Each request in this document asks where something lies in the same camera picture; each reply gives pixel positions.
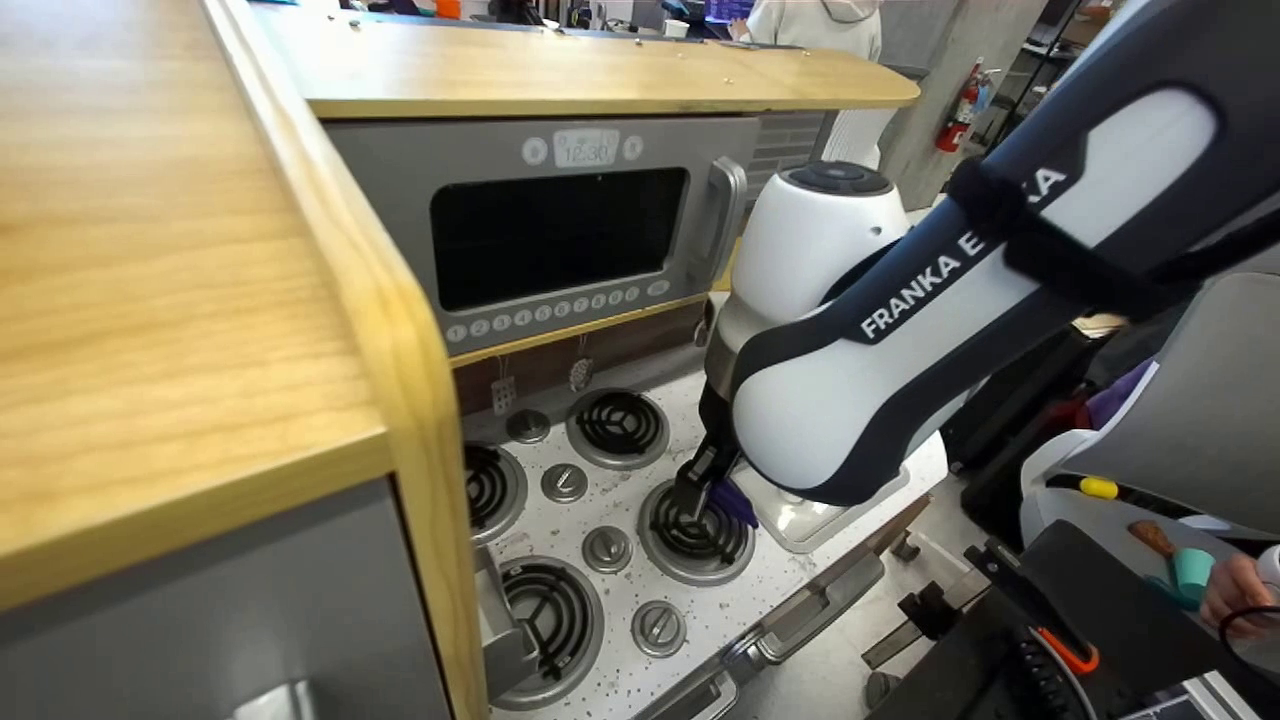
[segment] wooden countertop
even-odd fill
[[[0,0],[0,609],[397,467],[451,710],[484,718],[447,352],[238,30],[235,0]]]
[[[852,56],[548,30],[256,10],[324,121],[899,109],[914,84]]]

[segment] black cable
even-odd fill
[[[1243,667],[1243,679],[1255,679],[1270,700],[1280,700],[1280,683],[1268,677],[1268,671],[1261,671],[1261,667],[1250,667],[1239,651],[1236,651],[1236,645],[1233,645],[1233,624],[1239,624],[1243,617],[1280,617],[1280,605],[1255,605],[1255,609],[1236,609],[1236,612],[1229,612],[1218,624],[1214,624],[1214,639],[1224,645],[1224,651]]]

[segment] franka emika robot arm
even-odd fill
[[[772,222],[789,193],[886,196],[876,173],[777,177],[709,349],[685,508],[739,457],[794,495],[864,506],[967,390],[1071,318],[1149,318],[1280,240],[1275,218],[1248,222],[1280,193],[1270,69],[1280,0],[1149,0],[878,255],[813,252]],[[803,252],[813,276],[789,276]]]

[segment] oven control panel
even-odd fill
[[[615,129],[563,129],[552,134],[556,167],[607,167],[615,165],[618,134]]]
[[[533,334],[552,334],[563,323],[585,323],[631,310],[649,310],[657,299],[671,298],[671,282],[635,282],[635,284],[615,284],[615,290],[594,290],[594,291],[563,291],[556,299],[534,299],[534,306],[503,306],[497,314],[447,314],[443,318],[443,340],[447,352],[469,352],[469,349],[486,349],[503,340],[521,340]]]

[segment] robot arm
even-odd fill
[[[685,477],[739,452],[789,492],[859,506],[1039,338],[1096,310],[1152,314],[1196,255],[1233,255],[1218,243],[1239,238],[1196,243],[1280,193],[1280,96],[1265,81],[1275,37],[1275,0],[1152,0],[922,223],[813,310],[794,310],[806,282],[777,272],[777,243],[801,255],[806,238],[760,238],[760,196],[731,299],[753,334],[719,323],[709,445]]]

